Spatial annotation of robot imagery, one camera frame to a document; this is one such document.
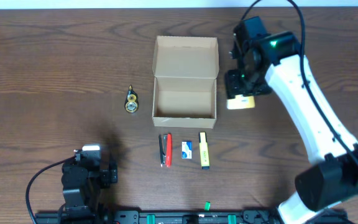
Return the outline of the yellow sticky note pad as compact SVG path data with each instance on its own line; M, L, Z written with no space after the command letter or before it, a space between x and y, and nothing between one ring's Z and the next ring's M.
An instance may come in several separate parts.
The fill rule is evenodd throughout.
M242 110L254 107L255 101L253 96L236 95L233 99L227 100L228 110Z

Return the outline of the cardboard box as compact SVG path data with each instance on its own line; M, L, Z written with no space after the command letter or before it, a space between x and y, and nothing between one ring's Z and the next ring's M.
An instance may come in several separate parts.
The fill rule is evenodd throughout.
M217 38L158 36L152 71L152 121L156 127L214 127L219 74Z

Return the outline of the black yellow correction tape dispenser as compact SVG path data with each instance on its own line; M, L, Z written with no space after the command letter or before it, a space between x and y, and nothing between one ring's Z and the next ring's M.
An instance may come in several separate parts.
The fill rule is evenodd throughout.
M139 109L138 96L132 85L129 86L124 108L128 113L135 113Z

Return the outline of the red black stapler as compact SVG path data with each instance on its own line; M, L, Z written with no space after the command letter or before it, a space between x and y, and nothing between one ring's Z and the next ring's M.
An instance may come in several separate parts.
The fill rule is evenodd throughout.
M159 151L160 151L160 166L171 167L172 165L172 134L167 133L158 136Z

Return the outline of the yellow highlighter marker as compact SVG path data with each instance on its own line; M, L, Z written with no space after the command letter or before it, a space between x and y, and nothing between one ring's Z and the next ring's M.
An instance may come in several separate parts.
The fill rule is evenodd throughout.
M209 151L205 132L199 133L200 163L202 169L209 169Z

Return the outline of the blue white staples box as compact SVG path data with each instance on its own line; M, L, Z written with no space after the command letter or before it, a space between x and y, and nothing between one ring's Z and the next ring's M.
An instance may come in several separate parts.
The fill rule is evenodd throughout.
M183 141L181 143L181 158L182 159L192 159L192 142Z

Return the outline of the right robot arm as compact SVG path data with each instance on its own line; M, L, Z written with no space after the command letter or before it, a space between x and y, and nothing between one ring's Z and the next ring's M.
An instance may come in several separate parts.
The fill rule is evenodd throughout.
M254 97L275 93L305 145L310 168L295 178L295 193L277 208L282 223L308 223L358 195L358 140L320 90L291 32L237 31L231 51L237 68L225 76L227 108L254 107Z

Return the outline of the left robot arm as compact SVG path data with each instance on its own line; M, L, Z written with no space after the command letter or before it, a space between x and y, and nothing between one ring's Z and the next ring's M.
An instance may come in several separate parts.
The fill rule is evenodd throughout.
M109 151L75 151L62 166L63 197L69 220L106 222L108 209L100 202L103 189L117 182L117 164Z

